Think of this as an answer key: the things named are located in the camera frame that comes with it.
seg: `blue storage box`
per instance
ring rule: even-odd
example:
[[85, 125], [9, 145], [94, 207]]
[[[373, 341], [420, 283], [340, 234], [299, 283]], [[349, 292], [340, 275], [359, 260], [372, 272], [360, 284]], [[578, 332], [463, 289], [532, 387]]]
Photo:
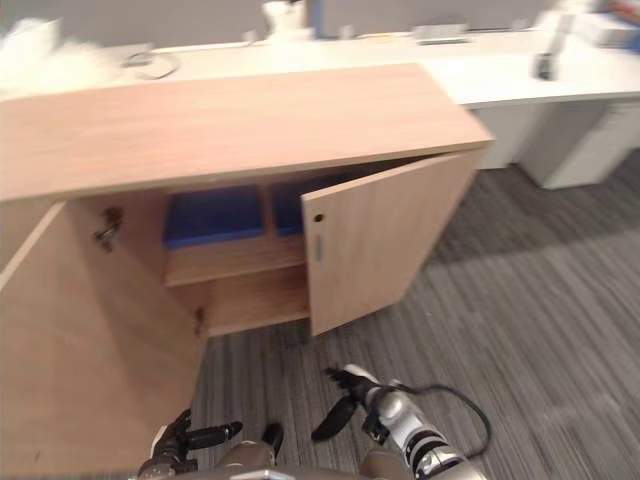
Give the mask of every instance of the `blue storage box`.
[[258, 187], [218, 188], [171, 198], [164, 244], [174, 249], [258, 237], [263, 233]]
[[350, 177], [347, 175], [333, 175], [301, 182], [274, 183], [271, 187], [271, 196], [278, 235], [302, 233], [302, 202], [300, 196], [346, 182], [349, 179]]
[[631, 45], [629, 45], [629, 48], [631, 48], [631, 50], [636, 53], [640, 53], [640, 31], [636, 33], [635, 37], [633, 37], [633, 40], [631, 41]]

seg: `wood grain surface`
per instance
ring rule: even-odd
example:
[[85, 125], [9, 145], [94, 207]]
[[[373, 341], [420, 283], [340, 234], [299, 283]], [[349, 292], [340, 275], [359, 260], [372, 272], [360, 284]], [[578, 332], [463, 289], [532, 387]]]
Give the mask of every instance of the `wood grain surface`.
[[188, 285], [305, 262], [302, 235], [263, 235], [173, 250], [169, 253], [165, 283], [170, 287]]
[[122, 225], [116, 235], [118, 244], [126, 247], [162, 283], [168, 257], [163, 238], [169, 199], [165, 192], [152, 189], [97, 195], [77, 201], [103, 222], [106, 209], [122, 209]]
[[481, 153], [434, 156], [302, 196], [314, 335], [400, 300]]
[[98, 247], [98, 219], [61, 205], [0, 287], [5, 478], [136, 469], [200, 364], [193, 319], [126, 248]]
[[211, 303], [206, 309], [210, 336], [309, 316], [304, 265], [222, 278], [211, 285]]
[[482, 146], [415, 64], [135, 85], [2, 104], [5, 199], [75, 196]]

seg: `white fluffy object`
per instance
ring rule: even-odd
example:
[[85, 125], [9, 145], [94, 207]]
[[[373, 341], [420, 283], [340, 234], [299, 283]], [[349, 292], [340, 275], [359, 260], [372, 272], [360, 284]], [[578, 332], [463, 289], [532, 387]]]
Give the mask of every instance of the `white fluffy object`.
[[59, 93], [105, 85], [118, 64], [96, 44], [59, 44], [59, 21], [25, 19], [0, 47], [0, 90], [8, 97]]

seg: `cabinet door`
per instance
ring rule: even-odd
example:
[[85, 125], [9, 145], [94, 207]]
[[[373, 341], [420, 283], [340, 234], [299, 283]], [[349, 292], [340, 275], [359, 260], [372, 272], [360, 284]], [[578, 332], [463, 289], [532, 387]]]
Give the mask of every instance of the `cabinet door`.
[[192, 320], [101, 227], [56, 204], [0, 275], [1, 475], [135, 471], [191, 403]]
[[431, 157], [302, 196], [314, 335], [404, 295], [479, 158]]

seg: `gray carpet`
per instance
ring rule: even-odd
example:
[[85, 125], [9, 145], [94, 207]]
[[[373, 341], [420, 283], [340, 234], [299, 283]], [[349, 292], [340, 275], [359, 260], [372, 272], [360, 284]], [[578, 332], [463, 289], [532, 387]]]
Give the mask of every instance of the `gray carpet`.
[[[313, 340], [305, 321], [211, 340], [195, 420], [240, 419], [245, 439], [279, 420], [281, 462], [356, 471], [372, 446], [362, 416], [330, 442], [309, 438], [339, 396], [321, 370], [355, 362], [480, 403], [495, 429], [477, 461], [489, 479], [640, 478], [639, 319], [640, 154], [562, 191], [516, 168], [482, 172], [400, 303]], [[481, 440], [455, 399], [419, 404], [461, 449]]]

